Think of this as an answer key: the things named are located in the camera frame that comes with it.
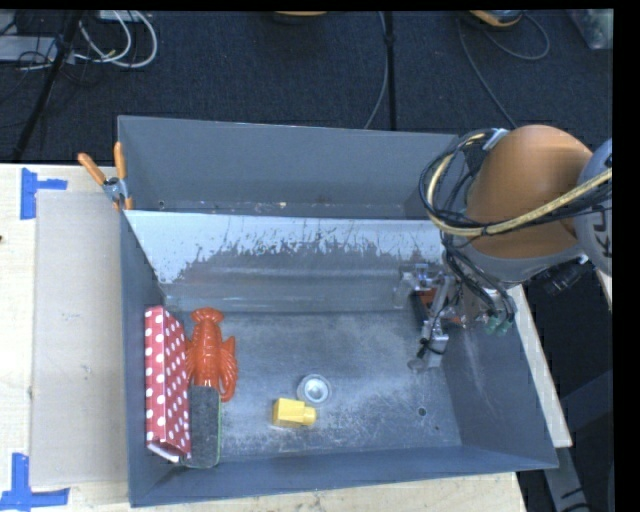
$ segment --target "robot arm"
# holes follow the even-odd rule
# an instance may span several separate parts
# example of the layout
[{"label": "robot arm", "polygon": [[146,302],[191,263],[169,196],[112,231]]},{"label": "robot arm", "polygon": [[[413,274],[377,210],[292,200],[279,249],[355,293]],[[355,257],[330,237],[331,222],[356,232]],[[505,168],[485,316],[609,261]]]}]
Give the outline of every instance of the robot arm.
[{"label": "robot arm", "polygon": [[[611,148],[608,140],[592,153],[542,125],[479,130],[424,169],[419,192],[442,233],[444,272],[463,291],[450,298],[467,298],[460,318],[500,334],[515,313],[509,288],[578,261],[611,276]],[[481,165],[456,175],[452,163],[474,149]]]}]

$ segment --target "wooden table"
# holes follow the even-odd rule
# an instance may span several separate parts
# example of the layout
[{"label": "wooden table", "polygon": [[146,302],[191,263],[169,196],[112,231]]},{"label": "wooden table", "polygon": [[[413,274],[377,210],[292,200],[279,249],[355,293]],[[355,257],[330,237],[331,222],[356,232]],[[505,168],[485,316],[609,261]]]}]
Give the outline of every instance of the wooden table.
[{"label": "wooden table", "polygon": [[[34,273],[37,218],[20,220],[20,171],[27,167],[39,179],[68,181],[65,193],[101,193],[79,166],[0,165],[0,491],[11,485],[11,454],[29,454],[31,382],[34,339]],[[105,174],[114,176],[112,168]],[[47,194],[46,190],[38,194]],[[550,372],[521,287],[512,291],[518,303],[517,323],[534,381],[545,410],[554,445],[571,445]],[[76,432],[74,435],[91,435]],[[70,483],[70,510],[128,510],[125,481]],[[34,491],[47,490],[33,488]],[[411,483],[377,485],[335,491],[261,496],[212,503],[181,505],[180,510],[225,511],[362,511],[434,510],[447,512],[524,511],[520,488],[513,473],[452,477]]]}]

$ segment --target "orange lobster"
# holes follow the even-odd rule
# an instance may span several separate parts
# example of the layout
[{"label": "orange lobster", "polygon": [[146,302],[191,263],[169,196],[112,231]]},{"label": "orange lobster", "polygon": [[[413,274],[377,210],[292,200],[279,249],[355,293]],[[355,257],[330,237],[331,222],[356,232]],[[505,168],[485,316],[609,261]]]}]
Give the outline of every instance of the orange lobster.
[{"label": "orange lobster", "polygon": [[218,390],[223,402],[231,400],[238,379],[235,357],[236,339],[222,342],[218,326],[224,315],[213,308],[200,308],[191,313],[196,325],[191,341],[187,343],[187,378],[195,386],[210,386]]}]

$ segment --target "polka dot dish towel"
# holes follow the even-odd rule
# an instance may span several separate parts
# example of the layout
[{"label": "polka dot dish towel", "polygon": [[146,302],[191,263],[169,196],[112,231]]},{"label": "polka dot dish towel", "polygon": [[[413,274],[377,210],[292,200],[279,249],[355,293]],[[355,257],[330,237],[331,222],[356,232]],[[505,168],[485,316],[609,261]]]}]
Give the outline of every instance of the polka dot dish towel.
[{"label": "polka dot dish towel", "polygon": [[145,311],[147,448],[171,462],[191,453],[184,327],[163,306]]}]

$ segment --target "black carpet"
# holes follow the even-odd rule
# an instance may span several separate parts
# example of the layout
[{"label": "black carpet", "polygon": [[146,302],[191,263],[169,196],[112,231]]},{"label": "black carpet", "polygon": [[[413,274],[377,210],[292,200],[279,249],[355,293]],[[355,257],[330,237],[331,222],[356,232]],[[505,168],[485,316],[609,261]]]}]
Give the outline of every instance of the black carpet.
[{"label": "black carpet", "polygon": [[[393,35],[385,41],[374,11],[304,22],[276,21],[270,12],[153,12],[155,61],[140,70],[65,65],[22,161],[72,164],[84,151],[112,165],[120,114],[363,128],[381,88],[388,44],[389,87],[371,129],[463,134],[513,128],[512,121],[542,123],[591,149],[612,136],[613,51],[590,49],[564,10],[529,11],[550,44],[548,54],[534,61],[499,49],[464,14],[394,12],[387,18]],[[24,33],[60,29],[58,11],[22,15]],[[102,47],[121,47],[117,24],[85,23]],[[144,56],[149,34],[137,31],[137,52]],[[530,19],[490,35],[522,54],[545,49],[544,35]],[[81,37],[76,44],[76,51],[87,51]],[[29,59],[25,55],[23,63]],[[44,77],[44,71],[19,71],[15,63],[0,65],[0,161],[11,158]],[[597,280],[584,277],[558,297],[532,283],[527,294],[561,398],[612,368],[611,315]],[[612,416],[575,438],[572,453],[585,493],[593,510],[606,510]],[[553,510],[541,473],[519,478],[529,512]]]}]

